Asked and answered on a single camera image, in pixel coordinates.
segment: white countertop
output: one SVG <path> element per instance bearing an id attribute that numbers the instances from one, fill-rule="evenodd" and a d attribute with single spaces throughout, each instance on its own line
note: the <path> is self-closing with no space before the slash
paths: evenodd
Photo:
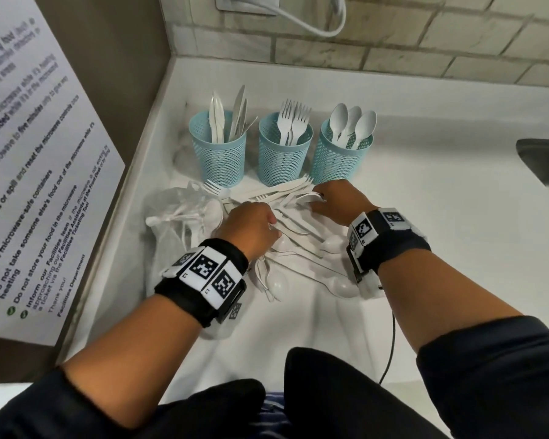
<path id="1" fill-rule="evenodd" d="M 277 110 L 287 97 L 313 106 L 316 135 L 338 101 L 376 110 L 375 142 L 352 182 L 375 204 L 402 211 L 452 266 L 549 325 L 549 192 L 515 149 L 519 139 L 549 139 L 549 89 L 203 59 L 177 59 L 169 71 L 91 273 L 70 354 L 138 304 L 143 240 L 150 236 L 142 200 L 199 180 L 187 120 L 213 88 L 227 106 L 242 83 L 250 105 L 262 108 L 251 107 L 255 115 Z M 257 184 L 256 151 L 254 130 L 240 189 Z M 164 401 L 239 377 L 280 391 L 285 356 L 296 346 L 328 351 L 377 379 L 392 334 L 386 299 L 337 300 L 309 279 L 289 278 L 293 289 L 284 302 L 270 304 L 258 294 L 231 338 L 198 340 Z M 415 355 L 397 330 L 386 382 L 419 378 Z M 0 386 L 0 406 L 20 388 Z"/>

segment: hand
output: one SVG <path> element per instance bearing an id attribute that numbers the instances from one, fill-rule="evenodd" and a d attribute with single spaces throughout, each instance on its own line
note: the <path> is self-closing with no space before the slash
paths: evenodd
<path id="1" fill-rule="evenodd" d="M 378 209 L 347 180 L 332 180 L 313 188 L 325 202 L 311 202 L 311 210 L 348 227 L 363 212 Z"/>
<path id="2" fill-rule="evenodd" d="M 244 203 L 230 212 L 217 237 L 232 243 L 252 262 L 281 236 L 278 229 L 269 226 L 275 223 L 276 217 L 266 203 Z"/>

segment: person's left hand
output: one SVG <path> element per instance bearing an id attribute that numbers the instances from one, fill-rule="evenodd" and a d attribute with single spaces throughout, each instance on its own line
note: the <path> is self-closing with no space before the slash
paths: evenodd
<path id="1" fill-rule="evenodd" d="M 216 237 L 232 243 L 252 262 L 266 253 L 281 236 L 278 229 L 269 226 L 276 221 L 271 207 L 266 203 L 247 202 L 230 212 Z"/>

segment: white cable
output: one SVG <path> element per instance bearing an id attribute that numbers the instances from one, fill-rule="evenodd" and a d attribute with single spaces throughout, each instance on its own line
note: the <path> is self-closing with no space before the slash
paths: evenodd
<path id="1" fill-rule="evenodd" d="M 337 34 L 342 32 L 342 29 L 344 28 L 344 25 L 346 24 L 346 1 L 345 0 L 339 0 L 339 9 L 341 10 L 342 19 L 341 22 L 336 30 L 333 31 L 324 31 L 322 29 L 318 29 L 316 27 L 313 27 L 310 24 L 305 23 L 302 20 L 299 20 L 297 17 L 291 15 L 290 13 L 276 7 L 273 5 L 270 5 L 269 3 L 265 3 L 260 0 L 236 0 L 237 2 L 241 3 L 248 3 L 250 5 L 262 7 L 264 9 L 268 9 L 271 12 L 276 13 L 277 15 L 280 15 L 282 17 L 285 17 L 287 20 L 293 21 L 293 23 L 298 24 L 304 29 L 307 29 L 309 32 L 319 35 L 320 37 L 335 37 Z"/>

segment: black cable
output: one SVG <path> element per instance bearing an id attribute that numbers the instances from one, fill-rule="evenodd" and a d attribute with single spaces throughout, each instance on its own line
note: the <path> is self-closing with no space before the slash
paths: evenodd
<path id="1" fill-rule="evenodd" d="M 378 381 L 379 385 L 382 385 L 382 381 L 386 377 L 388 370 L 390 369 L 390 364 L 392 363 L 392 356 L 395 354 L 395 339 L 396 339 L 396 319 L 395 313 L 392 313 L 392 345 L 390 346 L 390 356 L 388 357 L 388 363 L 386 364 L 385 372 L 382 373 L 381 380 Z"/>

